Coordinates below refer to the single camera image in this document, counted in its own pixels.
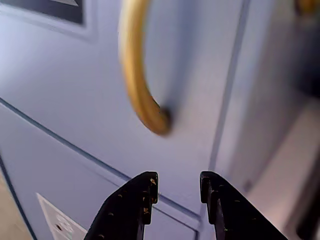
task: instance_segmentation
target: door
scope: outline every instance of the door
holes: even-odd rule
[[[160,197],[198,219],[243,1],[151,2],[143,67],[171,113],[165,136],[141,123],[128,98],[122,1],[0,2],[2,103],[123,180],[157,171]]]

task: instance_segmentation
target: window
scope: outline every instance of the window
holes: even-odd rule
[[[0,3],[84,24],[85,0],[0,0]]]

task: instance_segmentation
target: floor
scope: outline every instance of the floor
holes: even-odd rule
[[[31,235],[0,173],[0,239],[31,240]]]

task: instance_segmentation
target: label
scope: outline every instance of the label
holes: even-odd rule
[[[54,240],[83,240],[85,238],[87,230],[65,215],[39,193],[36,196]]]

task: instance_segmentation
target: door handle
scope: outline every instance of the door handle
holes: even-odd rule
[[[141,122],[157,135],[170,131],[168,112],[154,100],[145,80],[144,29],[151,0],[123,0],[119,22],[119,57],[131,105]]]

